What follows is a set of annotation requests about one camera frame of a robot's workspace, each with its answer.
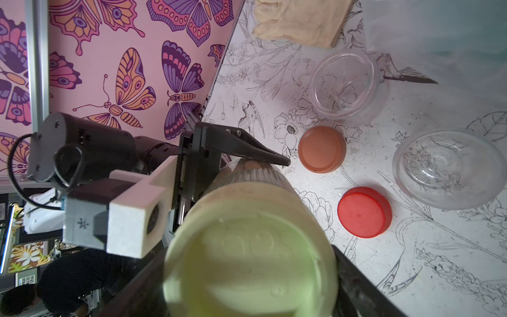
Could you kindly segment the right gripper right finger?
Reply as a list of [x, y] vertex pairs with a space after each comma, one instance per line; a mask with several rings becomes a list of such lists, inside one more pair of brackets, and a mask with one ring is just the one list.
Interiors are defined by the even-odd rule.
[[338, 294], [333, 316], [406, 315], [387, 299], [336, 246], [332, 246], [337, 266]]

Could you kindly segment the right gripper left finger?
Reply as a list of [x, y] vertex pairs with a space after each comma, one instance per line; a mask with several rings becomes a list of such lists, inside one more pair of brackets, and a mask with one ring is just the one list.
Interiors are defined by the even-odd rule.
[[165, 252], [160, 251], [98, 316], [168, 316], [162, 290]]

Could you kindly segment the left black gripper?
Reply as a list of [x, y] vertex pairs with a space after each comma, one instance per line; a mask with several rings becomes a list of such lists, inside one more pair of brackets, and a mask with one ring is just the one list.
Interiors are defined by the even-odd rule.
[[272, 165], [289, 166], [291, 160], [276, 153], [241, 128], [199, 122], [194, 132], [180, 136], [172, 198], [172, 232], [176, 232], [220, 170], [222, 154]]

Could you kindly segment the green lid peanut jar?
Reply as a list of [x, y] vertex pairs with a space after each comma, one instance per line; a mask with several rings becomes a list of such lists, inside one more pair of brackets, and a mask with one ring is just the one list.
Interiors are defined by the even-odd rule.
[[204, 195], [221, 187], [240, 182], [262, 182], [296, 194], [290, 182], [275, 165], [246, 158], [237, 158], [219, 171]]

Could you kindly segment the red jar lid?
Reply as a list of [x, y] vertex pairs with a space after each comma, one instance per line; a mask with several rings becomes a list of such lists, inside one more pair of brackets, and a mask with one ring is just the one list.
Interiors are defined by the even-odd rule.
[[362, 239], [383, 234], [393, 218], [389, 201], [369, 187], [356, 187], [345, 192], [338, 203], [337, 215], [349, 233]]

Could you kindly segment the light green jar lid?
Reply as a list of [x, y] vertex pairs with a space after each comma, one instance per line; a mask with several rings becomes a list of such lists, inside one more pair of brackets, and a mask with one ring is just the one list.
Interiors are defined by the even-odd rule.
[[262, 182], [200, 199], [165, 256], [170, 316], [331, 316], [337, 264], [299, 196]]

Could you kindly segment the brown jar lid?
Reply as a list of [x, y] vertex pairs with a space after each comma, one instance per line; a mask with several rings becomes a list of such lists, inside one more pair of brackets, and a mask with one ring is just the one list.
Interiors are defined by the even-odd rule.
[[346, 142], [336, 130], [326, 126], [309, 129], [301, 137], [298, 158], [309, 171], [318, 174], [331, 173], [345, 160]]

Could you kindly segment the peanut jar clear plastic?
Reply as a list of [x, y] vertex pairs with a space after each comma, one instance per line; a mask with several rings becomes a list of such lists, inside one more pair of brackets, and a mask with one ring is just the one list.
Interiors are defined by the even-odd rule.
[[369, 54], [340, 50], [317, 67], [309, 97], [319, 118], [359, 126], [371, 123], [386, 107], [388, 84]]

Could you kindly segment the red lid peanut jar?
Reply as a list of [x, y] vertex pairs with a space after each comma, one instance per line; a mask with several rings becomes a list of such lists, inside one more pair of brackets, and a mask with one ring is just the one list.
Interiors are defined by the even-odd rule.
[[417, 133], [396, 150], [393, 177], [400, 189], [428, 206], [473, 209], [506, 186], [506, 159], [484, 137], [464, 129]]

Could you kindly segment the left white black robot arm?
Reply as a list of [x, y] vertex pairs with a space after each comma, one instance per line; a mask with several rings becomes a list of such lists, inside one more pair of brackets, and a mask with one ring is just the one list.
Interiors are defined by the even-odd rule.
[[166, 159], [176, 159], [176, 174], [168, 178], [175, 231], [224, 166], [224, 155], [290, 165], [245, 130], [204, 122], [171, 145], [57, 112], [28, 138], [29, 179], [52, 184], [65, 215], [77, 216], [75, 224], [65, 225], [64, 239], [95, 248], [106, 244], [109, 204], [133, 186], [131, 180], [112, 180], [115, 170], [148, 176]]

